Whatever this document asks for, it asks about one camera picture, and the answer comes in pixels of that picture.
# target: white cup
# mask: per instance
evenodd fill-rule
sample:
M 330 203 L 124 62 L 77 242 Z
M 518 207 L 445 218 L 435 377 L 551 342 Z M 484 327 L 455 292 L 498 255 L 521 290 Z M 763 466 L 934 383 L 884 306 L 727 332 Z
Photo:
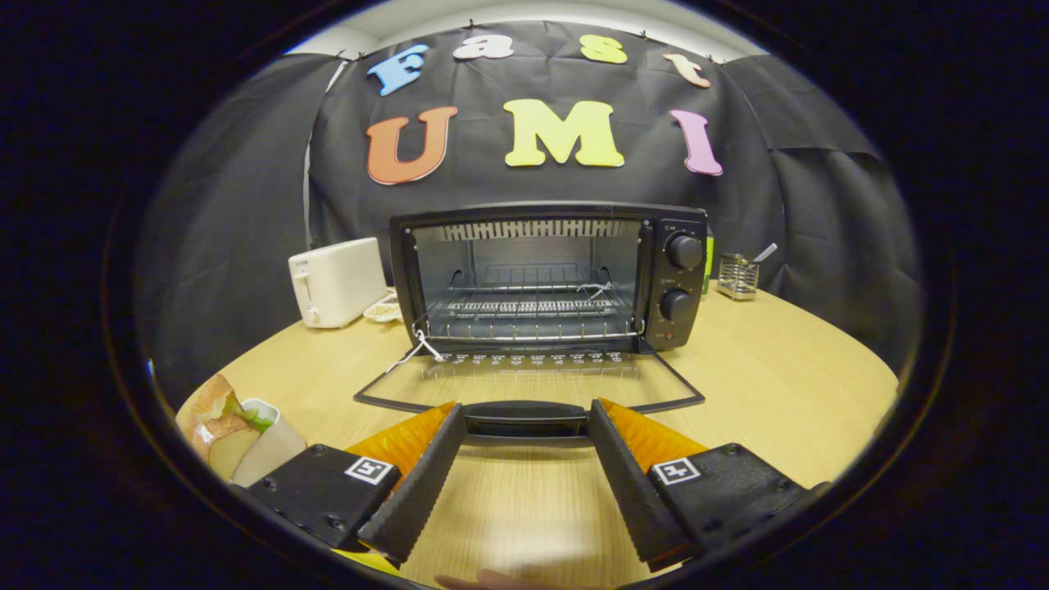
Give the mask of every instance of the white cup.
M 258 409 L 258 417 L 273 425 L 255 441 L 233 472 L 233 483 L 248 487 L 306 449 L 306 441 L 280 416 L 276 406 L 252 398 L 240 402 L 244 409 Z

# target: hand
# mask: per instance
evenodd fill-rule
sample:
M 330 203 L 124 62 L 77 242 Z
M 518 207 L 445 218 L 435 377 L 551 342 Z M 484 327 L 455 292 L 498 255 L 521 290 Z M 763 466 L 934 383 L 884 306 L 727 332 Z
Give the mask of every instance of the hand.
M 437 574 L 433 581 L 448 590 L 568 590 L 563 586 L 521 580 L 490 569 L 477 570 L 477 582 Z

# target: black knob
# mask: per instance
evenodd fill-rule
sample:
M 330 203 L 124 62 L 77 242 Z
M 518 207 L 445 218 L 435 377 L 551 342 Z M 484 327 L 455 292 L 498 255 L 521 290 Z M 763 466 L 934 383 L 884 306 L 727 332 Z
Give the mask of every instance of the black knob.
M 692 270 L 703 262 L 703 243 L 694 237 L 679 235 L 667 245 L 666 254 L 671 265 Z
M 692 297 L 681 289 L 668 291 L 659 302 L 659 311 L 670 321 L 685 319 L 691 308 Z

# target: control panel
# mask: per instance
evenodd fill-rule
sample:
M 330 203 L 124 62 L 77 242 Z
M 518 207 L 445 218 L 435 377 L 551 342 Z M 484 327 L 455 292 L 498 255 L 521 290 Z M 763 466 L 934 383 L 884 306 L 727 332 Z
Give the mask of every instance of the control panel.
M 706 214 L 695 219 L 661 219 L 656 224 L 651 298 L 645 340 L 656 350 L 688 340 L 703 294 L 706 272 Z

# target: orange gripper part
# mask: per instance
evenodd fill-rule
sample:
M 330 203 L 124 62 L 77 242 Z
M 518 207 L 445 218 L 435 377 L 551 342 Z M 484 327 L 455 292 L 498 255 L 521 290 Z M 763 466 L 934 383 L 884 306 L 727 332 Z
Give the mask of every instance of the orange gripper part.
M 392 493 L 415 467 L 419 458 L 430 445 L 430 441 L 436 436 L 454 406 L 455 402 L 448 402 L 427 409 L 419 416 L 413 416 L 347 447 L 346 452 L 397 465 L 398 469 L 401 469 L 401 480 L 390 490 Z
M 707 450 L 707 447 L 692 439 L 668 428 L 651 418 L 646 418 L 628 407 L 598 398 L 604 406 L 619 436 L 626 443 L 641 466 L 641 471 L 664 461 L 681 459 Z

